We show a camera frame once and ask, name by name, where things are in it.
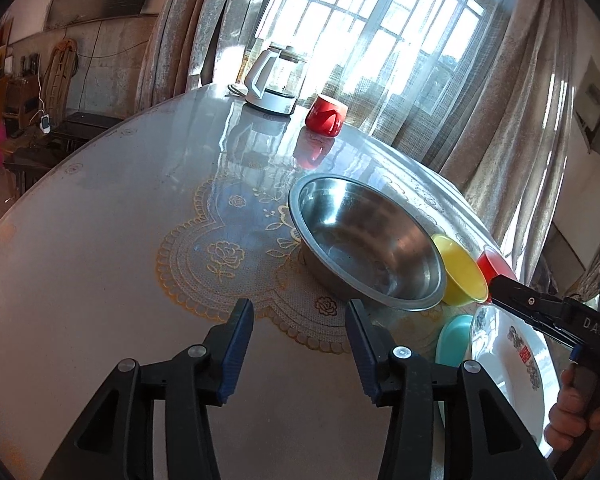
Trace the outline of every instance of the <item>hand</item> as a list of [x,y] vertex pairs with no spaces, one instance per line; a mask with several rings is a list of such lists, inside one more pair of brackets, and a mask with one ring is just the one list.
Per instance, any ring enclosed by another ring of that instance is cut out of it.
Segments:
[[[557,451],[566,451],[573,444],[573,439],[587,429],[587,423],[579,414],[584,408],[584,401],[572,386],[574,365],[570,365],[560,375],[562,387],[557,402],[549,411],[549,425],[544,428],[544,437],[551,447]],[[589,427],[593,431],[600,430],[600,407],[589,419]]]

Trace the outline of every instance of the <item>metal bowl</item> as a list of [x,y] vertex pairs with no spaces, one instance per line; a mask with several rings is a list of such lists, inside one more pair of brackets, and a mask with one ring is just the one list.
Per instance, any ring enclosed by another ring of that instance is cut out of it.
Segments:
[[341,300],[400,310],[425,310],[442,300],[440,253],[385,195],[343,176],[311,174],[289,192],[289,211],[307,267]]

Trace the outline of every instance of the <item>electric kettle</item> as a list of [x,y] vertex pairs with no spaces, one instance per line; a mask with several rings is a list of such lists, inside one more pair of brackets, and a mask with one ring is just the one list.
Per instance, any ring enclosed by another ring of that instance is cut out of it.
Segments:
[[258,56],[246,77],[245,100],[273,114],[291,115],[306,75],[306,58],[292,46],[271,43]]

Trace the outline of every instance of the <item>screw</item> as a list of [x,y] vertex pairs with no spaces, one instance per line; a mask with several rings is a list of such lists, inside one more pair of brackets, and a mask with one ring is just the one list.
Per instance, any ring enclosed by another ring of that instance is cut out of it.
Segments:
[[187,354],[189,354],[189,357],[202,357],[206,354],[206,348],[202,345],[193,345],[187,350]]
[[408,349],[406,346],[397,346],[394,348],[394,355],[398,359],[408,359],[409,357],[411,357],[411,354],[411,350]]
[[130,372],[136,367],[136,362],[133,359],[122,359],[118,363],[118,370],[121,372]]
[[464,369],[470,374],[477,374],[480,370],[482,370],[480,363],[477,361],[465,361],[463,366]]

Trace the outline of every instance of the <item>red bowl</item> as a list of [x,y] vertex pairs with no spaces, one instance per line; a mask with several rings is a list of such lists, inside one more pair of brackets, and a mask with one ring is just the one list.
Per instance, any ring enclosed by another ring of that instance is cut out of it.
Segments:
[[[507,261],[500,255],[498,251],[495,251],[489,247],[485,247],[484,251],[476,261],[478,267],[482,271],[482,275],[487,282],[487,285],[491,283],[491,280],[496,276],[503,275],[511,278],[512,280],[518,280]],[[491,294],[487,298],[487,301],[491,301]]]

